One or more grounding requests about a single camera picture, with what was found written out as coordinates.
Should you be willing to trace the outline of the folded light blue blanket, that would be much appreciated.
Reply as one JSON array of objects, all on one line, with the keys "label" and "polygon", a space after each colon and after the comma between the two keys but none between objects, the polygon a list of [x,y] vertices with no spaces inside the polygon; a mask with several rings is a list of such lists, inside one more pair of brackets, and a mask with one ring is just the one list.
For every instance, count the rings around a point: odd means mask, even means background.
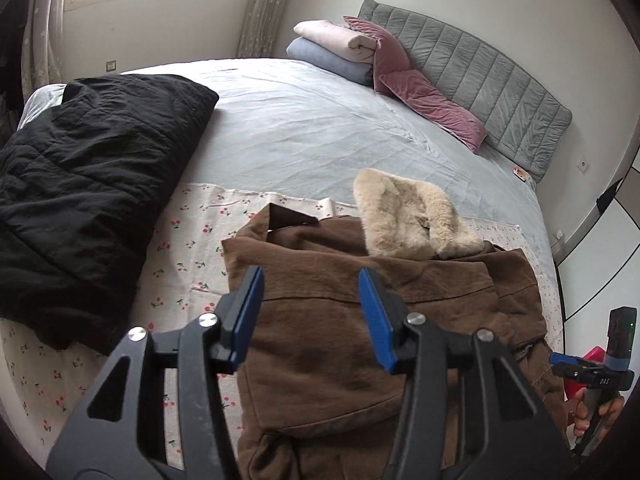
[{"label": "folded light blue blanket", "polygon": [[341,58],[314,42],[298,37],[286,47],[286,54],[296,61],[303,61],[322,68],[362,86],[373,86],[373,67],[369,63],[357,63]]}]

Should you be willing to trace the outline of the pink velvet pillow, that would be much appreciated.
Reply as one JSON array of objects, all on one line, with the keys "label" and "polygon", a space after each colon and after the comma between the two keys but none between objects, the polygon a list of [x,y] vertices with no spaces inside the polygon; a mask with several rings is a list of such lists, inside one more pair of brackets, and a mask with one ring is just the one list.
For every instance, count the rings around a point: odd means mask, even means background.
[{"label": "pink velvet pillow", "polygon": [[380,77],[382,85],[416,114],[439,125],[473,154],[480,151],[487,132],[471,112],[446,98],[417,70],[402,70]]},{"label": "pink velvet pillow", "polygon": [[404,47],[381,25],[354,16],[345,16],[344,21],[350,29],[376,41],[378,46],[373,57],[373,88],[384,96],[393,96],[393,92],[383,84],[382,77],[410,70],[411,62]]}]

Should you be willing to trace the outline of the folded cream blanket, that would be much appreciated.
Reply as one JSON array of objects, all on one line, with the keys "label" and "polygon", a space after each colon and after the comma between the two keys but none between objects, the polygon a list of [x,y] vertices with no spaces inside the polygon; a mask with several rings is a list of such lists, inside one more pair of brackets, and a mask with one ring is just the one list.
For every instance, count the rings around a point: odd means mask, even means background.
[{"label": "folded cream blanket", "polygon": [[327,20],[302,21],[293,30],[297,36],[350,62],[372,64],[378,48],[375,39]]}]

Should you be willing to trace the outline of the black quilted jacket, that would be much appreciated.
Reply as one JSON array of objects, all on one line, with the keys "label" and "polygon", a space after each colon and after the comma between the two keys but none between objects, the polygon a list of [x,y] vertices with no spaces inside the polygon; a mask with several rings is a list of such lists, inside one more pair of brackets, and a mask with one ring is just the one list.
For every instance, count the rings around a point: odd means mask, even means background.
[{"label": "black quilted jacket", "polygon": [[178,75],[72,81],[1,151],[1,314],[55,349],[125,335],[154,226],[217,93]]}]

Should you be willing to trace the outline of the cherry print white cloth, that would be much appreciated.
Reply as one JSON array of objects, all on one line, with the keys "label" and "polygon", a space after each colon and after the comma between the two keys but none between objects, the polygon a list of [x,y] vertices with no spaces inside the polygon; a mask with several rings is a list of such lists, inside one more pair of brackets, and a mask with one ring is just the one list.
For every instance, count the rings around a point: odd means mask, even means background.
[{"label": "cherry print white cloth", "polygon": [[[222,241],[270,203],[318,219],[358,214],[356,206],[330,198],[179,185],[154,229],[131,311],[134,325],[168,332],[214,310],[228,290]],[[46,463],[104,360],[81,344],[56,351],[28,327],[2,321],[1,400],[18,440],[38,465]]]}]

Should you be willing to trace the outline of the small orange white packet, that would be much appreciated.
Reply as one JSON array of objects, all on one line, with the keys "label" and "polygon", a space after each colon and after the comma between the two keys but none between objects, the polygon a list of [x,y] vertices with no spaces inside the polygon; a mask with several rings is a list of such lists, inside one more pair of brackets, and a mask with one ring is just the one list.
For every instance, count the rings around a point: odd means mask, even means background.
[{"label": "small orange white packet", "polygon": [[530,180],[530,175],[518,166],[514,166],[512,170],[515,177],[518,177],[522,182],[528,182]]}]

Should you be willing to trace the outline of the white wall socket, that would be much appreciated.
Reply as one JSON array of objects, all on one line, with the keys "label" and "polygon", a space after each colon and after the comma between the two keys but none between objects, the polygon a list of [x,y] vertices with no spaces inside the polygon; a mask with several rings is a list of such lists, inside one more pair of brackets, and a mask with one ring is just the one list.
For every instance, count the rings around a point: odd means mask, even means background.
[{"label": "white wall socket", "polygon": [[588,164],[588,162],[587,162],[583,157],[581,157],[581,158],[578,160],[577,168],[578,168],[581,172],[586,172],[586,171],[588,170],[588,168],[589,168],[589,164]]}]

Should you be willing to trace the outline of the brown coat with fur collar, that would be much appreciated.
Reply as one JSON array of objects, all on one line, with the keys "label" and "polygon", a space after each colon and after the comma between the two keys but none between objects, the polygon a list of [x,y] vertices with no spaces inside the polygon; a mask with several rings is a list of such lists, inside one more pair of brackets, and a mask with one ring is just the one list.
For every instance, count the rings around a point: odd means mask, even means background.
[{"label": "brown coat with fur collar", "polygon": [[559,429],[538,283],[526,255],[485,244],[475,256],[414,261],[369,254],[356,217],[319,220],[262,208],[222,244],[231,288],[265,274],[262,306],[239,370],[245,479],[378,479],[390,457],[405,381],[375,359],[358,294],[378,272],[416,312],[460,334],[493,330]]}]

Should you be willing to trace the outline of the grey blue bed sheet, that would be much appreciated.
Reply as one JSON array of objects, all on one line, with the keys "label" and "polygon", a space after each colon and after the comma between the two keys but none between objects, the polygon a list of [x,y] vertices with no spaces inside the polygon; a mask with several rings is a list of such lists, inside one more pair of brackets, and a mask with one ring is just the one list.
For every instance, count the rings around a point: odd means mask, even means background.
[{"label": "grey blue bed sheet", "polygon": [[403,102],[292,60],[210,60],[134,74],[183,76],[217,93],[212,117],[174,193],[182,184],[208,183],[330,198],[356,206],[356,216],[337,217],[356,217],[364,228],[368,220],[355,197],[356,183],[372,168],[438,186],[473,229],[491,221],[516,224],[521,252],[538,283],[555,288],[533,185],[518,180],[512,162],[493,148],[473,154]]}]

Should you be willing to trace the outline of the pink velvet pillow back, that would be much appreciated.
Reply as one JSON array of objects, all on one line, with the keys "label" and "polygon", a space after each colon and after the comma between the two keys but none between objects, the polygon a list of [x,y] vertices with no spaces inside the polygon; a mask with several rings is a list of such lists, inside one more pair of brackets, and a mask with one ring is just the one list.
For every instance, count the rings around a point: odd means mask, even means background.
[{"label": "pink velvet pillow back", "polygon": [[384,96],[393,96],[393,92],[383,84],[382,77],[410,70],[411,62],[404,47],[381,25],[354,16],[345,16],[344,21],[350,29],[376,41],[378,46],[373,57],[373,88]]}]

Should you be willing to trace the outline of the pink velvet pillow front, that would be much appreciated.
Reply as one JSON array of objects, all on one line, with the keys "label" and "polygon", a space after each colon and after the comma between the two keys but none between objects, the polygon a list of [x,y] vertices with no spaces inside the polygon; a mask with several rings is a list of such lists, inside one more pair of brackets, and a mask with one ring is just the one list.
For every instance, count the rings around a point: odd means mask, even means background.
[{"label": "pink velvet pillow front", "polygon": [[471,112],[446,98],[417,70],[402,70],[380,77],[382,85],[416,114],[439,125],[473,154],[480,151],[487,132]]}]

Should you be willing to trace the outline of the grey patterned curtain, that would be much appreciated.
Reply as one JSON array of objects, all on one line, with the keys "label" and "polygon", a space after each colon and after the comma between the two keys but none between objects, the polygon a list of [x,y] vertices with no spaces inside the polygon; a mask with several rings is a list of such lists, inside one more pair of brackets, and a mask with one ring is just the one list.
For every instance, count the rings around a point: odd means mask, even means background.
[{"label": "grey patterned curtain", "polygon": [[238,58],[270,58],[288,0],[248,0]]}]

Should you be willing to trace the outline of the left side light curtain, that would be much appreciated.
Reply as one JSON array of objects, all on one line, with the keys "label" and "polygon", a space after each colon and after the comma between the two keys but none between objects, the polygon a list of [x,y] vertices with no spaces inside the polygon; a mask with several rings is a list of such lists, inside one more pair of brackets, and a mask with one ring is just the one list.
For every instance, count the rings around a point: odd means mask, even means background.
[{"label": "left side light curtain", "polygon": [[24,101],[46,84],[62,81],[65,0],[28,0],[21,77]]}]

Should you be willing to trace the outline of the grey quilted headboard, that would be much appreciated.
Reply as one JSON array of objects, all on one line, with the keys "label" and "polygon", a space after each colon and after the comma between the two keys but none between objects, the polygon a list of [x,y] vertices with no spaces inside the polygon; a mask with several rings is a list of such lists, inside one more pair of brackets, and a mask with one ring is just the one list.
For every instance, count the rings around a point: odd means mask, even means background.
[{"label": "grey quilted headboard", "polygon": [[360,18],[382,26],[411,66],[447,99],[477,117],[486,141],[540,181],[572,112],[512,58],[477,36],[431,16],[363,0]]}]

